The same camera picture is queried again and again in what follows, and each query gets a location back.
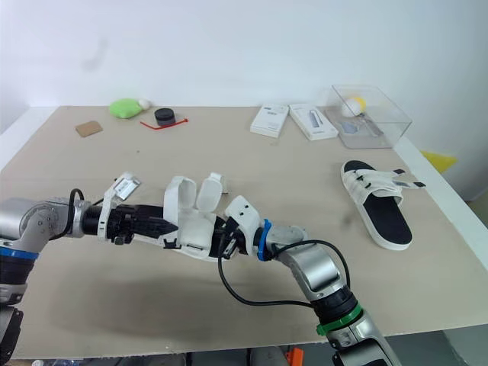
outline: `clear plastic box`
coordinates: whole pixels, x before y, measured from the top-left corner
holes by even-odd
[[[390,148],[412,123],[380,89],[333,85],[325,114],[351,149]]]

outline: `white box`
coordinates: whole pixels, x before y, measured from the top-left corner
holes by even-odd
[[[339,133],[327,117],[311,104],[290,104],[290,116],[308,140],[330,139]]]
[[[278,138],[284,120],[288,115],[288,106],[280,104],[265,104],[251,124],[251,132]]]

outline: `red wire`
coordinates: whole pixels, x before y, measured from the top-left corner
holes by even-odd
[[[145,124],[144,122],[139,121],[140,124],[150,128],[151,130],[162,130],[163,128],[173,127],[173,126],[176,126],[177,124],[183,124],[185,122],[188,122],[187,118],[185,118],[184,120],[180,120],[179,122],[176,122],[175,124],[167,124],[166,126],[153,127],[150,124]]]

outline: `black and white slipper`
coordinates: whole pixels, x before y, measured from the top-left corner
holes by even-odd
[[[351,160],[341,169],[342,183],[358,207],[366,229],[383,248],[405,250],[412,242],[412,233],[399,206],[402,188],[423,188],[422,182],[397,181],[402,169],[379,172],[365,162]]]

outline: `blue ring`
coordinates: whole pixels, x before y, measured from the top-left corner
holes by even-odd
[[[265,219],[265,227],[262,230],[261,239],[259,239],[259,247],[258,247],[258,259],[260,261],[265,261],[265,244],[266,244],[266,236],[268,235],[268,231],[271,229],[272,224],[271,221]]]
[[[0,255],[3,255],[4,257],[30,259],[35,261],[39,256],[39,253],[25,252],[23,250],[15,250],[0,246]]]

